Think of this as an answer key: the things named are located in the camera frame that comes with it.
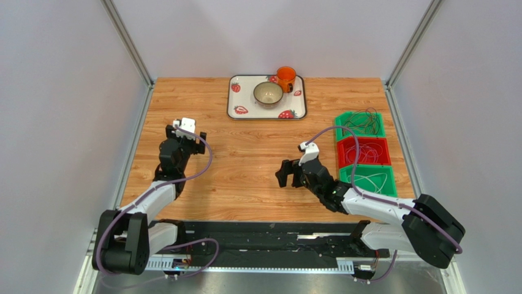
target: white wall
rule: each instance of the white wall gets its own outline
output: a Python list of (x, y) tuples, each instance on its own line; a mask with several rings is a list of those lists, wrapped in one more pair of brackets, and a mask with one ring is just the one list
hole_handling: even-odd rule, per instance
[(395, 88), (431, 194), (466, 228), (468, 293), (522, 293), (522, 2), (445, 1)]
[(72, 293), (146, 94), (97, 0), (0, 4), (0, 292)]
[(114, 2), (154, 78), (388, 78), (430, 0)]

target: ceramic bowl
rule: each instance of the ceramic bowl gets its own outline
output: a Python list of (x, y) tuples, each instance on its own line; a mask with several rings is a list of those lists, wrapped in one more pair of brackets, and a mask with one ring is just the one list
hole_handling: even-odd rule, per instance
[(254, 88), (254, 98), (264, 108), (275, 107), (282, 99), (283, 90), (281, 86), (270, 81), (258, 84)]

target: strawberry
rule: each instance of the strawberry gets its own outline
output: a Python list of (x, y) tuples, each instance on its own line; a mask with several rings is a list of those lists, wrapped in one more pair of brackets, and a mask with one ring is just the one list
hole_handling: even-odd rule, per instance
[(267, 75), (267, 80), (271, 81), (272, 83), (278, 82), (278, 78), (275, 75)]
[(248, 113), (248, 110), (244, 106), (236, 106), (236, 107), (234, 107), (234, 111), (239, 115)]
[(238, 93), (239, 91), (241, 91), (241, 86), (239, 85), (239, 83), (232, 83), (232, 85), (230, 86), (230, 89), (232, 89), (232, 91)]
[(296, 114), (293, 110), (285, 110), (279, 114), (278, 118), (295, 118)]

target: wooden tabletop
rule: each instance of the wooden tabletop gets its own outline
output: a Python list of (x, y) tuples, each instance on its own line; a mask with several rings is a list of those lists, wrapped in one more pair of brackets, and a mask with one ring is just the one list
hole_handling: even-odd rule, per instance
[[(206, 132), (214, 152), (210, 169), (188, 181), (180, 198), (158, 219), (206, 221), (358, 222), (324, 208), (307, 189), (279, 188), (274, 175), (283, 159), (298, 159), (297, 146), (332, 126), (345, 111), (375, 108), (382, 113), (399, 197), (414, 193), (392, 115), (378, 78), (305, 78), (307, 116), (298, 121), (238, 121), (227, 116), (228, 78), (159, 78), (145, 119), (121, 205), (141, 195), (154, 178), (165, 126), (192, 118)], [(338, 177), (334, 131), (316, 141), (320, 159)], [(208, 153), (191, 156), (186, 175), (207, 163)]]

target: orange cup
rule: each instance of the orange cup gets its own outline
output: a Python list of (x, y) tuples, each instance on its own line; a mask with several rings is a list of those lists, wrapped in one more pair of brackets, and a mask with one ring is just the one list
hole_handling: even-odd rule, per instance
[(290, 93), (293, 91), (295, 82), (295, 70), (289, 66), (283, 66), (278, 69), (278, 85), (281, 86), (283, 92)]

